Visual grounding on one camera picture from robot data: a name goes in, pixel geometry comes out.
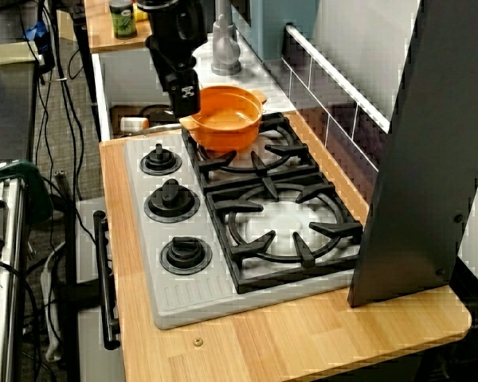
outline black cast iron grate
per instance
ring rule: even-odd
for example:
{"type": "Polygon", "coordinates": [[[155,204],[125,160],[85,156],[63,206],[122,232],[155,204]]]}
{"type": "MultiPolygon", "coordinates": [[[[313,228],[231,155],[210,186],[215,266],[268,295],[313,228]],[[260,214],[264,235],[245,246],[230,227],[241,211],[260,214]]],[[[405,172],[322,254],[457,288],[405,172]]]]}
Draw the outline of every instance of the black cast iron grate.
{"type": "Polygon", "coordinates": [[[329,253],[343,238],[351,238],[353,244],[361,240],[362,225],[355,221],[347,211],[335,192],[335,187],[327,181],[321,173],[286,177],[281,181],[274,181],[270,177],[261,179],[262,182],[246,187],[231,187],[211,192],[206,197],[207,206],[212,214],[212,221],[217,231],[221,248],[233,276],[237,293],[243,294],[253,290],[275,287],[285,283],[293,283],[312,277],[329,275],[340,271],[353,269],[357,255],[341,259],[315,260],[329,253]],[[314,222],[310,228],[327,236],[330,241],[322,248],[312,251],[297,232],[293,234],[296,247],[294,256],[276,256],[268,252],[269,245],[274,240],[275,232],[271,231],[247,243],[241,237],[235,224],[238,213],[260,212],[262,206],[249,199],[262,195],[277,201],[278,192],[295,190],[299,192],[296,203],[303,203],[319,198],[335,214],[336,224],[314,222]],[[241,267],[245,259],[259,258],[278,263],[299,263],[298,267],[277,271],[272,274],[244,278],[241,267]]]}
{"type": "Polygon", "coordinates": [[[252,151],[252,165],[250,167],[236,167],[232,164],[236,157],[236,151],[223,154],[218,158],[212,158],[209,152],[199,146],[190,133],[182,129],[182,139],[190,156],[191,164],[197,173],[203,193],[226,189],[229,187],[240,187],[254,185],[263,177],[270,176],[274,181],[303,173],[315,173],[319,171],[319,165],[311,157],[308,146],[301,142],[294,130],[291,128],[287,118],[281,113],[264,115],[259,127],[259,134],[266,134],[275,131],[283,137],[284,144],[266,145],[266,151],[275,154],[279,158],[267,165],[260,164],[259,156],[252,151]],[[297,166],[282,169],[281,166],[291,158],[298,158],[297,166]],[[234,173],[237,178],[211,179],[212,172],[234,173]]]}

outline light blue panel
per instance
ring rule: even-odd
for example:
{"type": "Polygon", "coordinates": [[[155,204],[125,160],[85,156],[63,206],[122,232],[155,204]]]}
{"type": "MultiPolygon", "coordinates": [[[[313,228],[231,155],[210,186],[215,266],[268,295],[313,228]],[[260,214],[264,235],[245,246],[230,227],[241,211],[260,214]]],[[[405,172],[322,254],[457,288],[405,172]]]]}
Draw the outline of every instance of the light blue panel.
{"type": "Polygon", "coordinates": [[[291,22],[306,38],[311,38],[319,9],[318,0],[264,0],[262,60],[281,57],[284,27],[291,22]]]}
{"type": "Polygon", "coordinates": [[[233,10],[233,20],[261,60],[281,57],[284,27],[291,22],[306,37],[313,34],[319,0],[250,0],[252,25],[233,10]]]}

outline pot handle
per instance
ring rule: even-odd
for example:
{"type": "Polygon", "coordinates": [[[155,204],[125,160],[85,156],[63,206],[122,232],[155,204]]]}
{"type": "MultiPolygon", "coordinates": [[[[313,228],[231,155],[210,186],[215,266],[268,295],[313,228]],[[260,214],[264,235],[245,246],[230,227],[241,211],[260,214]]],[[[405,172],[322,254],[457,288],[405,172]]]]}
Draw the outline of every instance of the pot handle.
{"type": "Polygon", "coordinates": [[[196,131],[198,129],[198,124],[192,117],[181,118],[178,122],[188,131],[196,131]]]}
{"type": "Polygon", "coordinates": [[[260,90],[252,90],[251,92],[253,93],[254,96],[256,96],[258,98],[258,100],[261,103],[266,103],[267,102],[267,100],[268,100],[267,97],[260,90]]]}

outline carpet floor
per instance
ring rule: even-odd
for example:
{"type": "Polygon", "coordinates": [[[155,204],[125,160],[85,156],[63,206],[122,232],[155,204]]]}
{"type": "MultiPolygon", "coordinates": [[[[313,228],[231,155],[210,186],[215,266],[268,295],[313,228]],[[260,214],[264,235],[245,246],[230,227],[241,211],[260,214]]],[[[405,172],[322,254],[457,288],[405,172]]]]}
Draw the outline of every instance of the carpet floor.
{"type": "MultiPolygon", "coordinates": [[[[100,172],[100,160],[98,151],[98,141],[96,130],[92,118],[91,101],[88,94],[87,83],[84,72],[82,71],[75,80],[69,79],[68,63],[71,56],[78,50],[77,44],[72,41],[61,40],[61,62],[64,67],[65,76],[68,77],[68,86],[74,103],[74,108],[78,119],[81,122],[83,137],[84,137],[84,159],[81,167],[79,179],[79,188],[82,198],[92,199],[103,196],[102,177],[100,172]]],[[[77,53],[71,63],[70,72],[74,76],[81,68],[80,54],[77,53]]],[[[53,80],[57,79],[58,75],[53,73],[53,80]]],[[[45,75],[45,79],[49,79],[49,73],[45,75]]],[[[41,86],[40,93],[43,101],[46,101],[49,85],[41,86]]],[[[73,180],[73,144],[72,133],[69,127],[69,121],[66,115],[65,106],[63,102],[61,84],[59,82],[51,83],[49,99],[47,103],[47,110],[49,113],[49,120],[47,127],[41,131],[41,122],[43,120],[44,109],[39,97],[37,97],[37,112],[36,112],[36,128],[34,141],[34,161],[41,173],[45,177],[54,175],[57,171],[64,171],[67,175],[68,182],[72,185],[73,180]],[[53,157],[53,166],[49,159],[49,152],[53,157]]],[[[71,118],[73,125],[75,141],[76,141],[76,161],[80,157],[80,133],[74,119],[71,118]]],[[[29,241],[33,249],[36,251],[35,259],[28,262],[28,267],[37,263],[40,259],[45,258],[52,251],[52,245],[57,246],[64,240],[64,222],[62,215],[58,212],[53,216],[52,222],[49,221],[40,226],[34,227],[30,233],[29,241]]],[[[37,307],[42,304],[42,292],[40,284],[42,267],[33,271],[28,277],[28,283],[33,288],[37,300],[37,307]]],[[[64,261],[60,261],[58,267],[58,274],[61,281],[64,281],[65,266],[64,261]]],[[[23,352],[26,354],[22,358],[22,380],[33,380],[32,360],[28,356],[33,354],[33,338],[31,333],[31,315],[32,309],[29,303],[25,304],[25,334],[23,337],[23,352]]],[[[65,367],[62,362],[47,363],[45,352],[48,348],[48,332],[44,319],[44,314],[41,317],[41,351],[43,361],[53,371],[58,382],[65,382],[67,380],[65,374],[65,367]]],[[[38,378],[39,382],[51,381],[51,376],[45,368],[41,370],[41,375],[38,378]]]]}

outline green jar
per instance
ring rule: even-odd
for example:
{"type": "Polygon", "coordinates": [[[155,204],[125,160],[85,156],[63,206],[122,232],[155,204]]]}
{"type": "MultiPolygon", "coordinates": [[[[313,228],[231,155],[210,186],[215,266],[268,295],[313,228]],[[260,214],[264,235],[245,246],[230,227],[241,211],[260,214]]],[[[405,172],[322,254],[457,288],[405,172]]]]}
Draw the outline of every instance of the green jar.
{"type": "Polygon", "coordinates": [[[111,0],[109,6],[115,37],[121,40],[136,37],[135,12],[131,0],[111,0]]]}

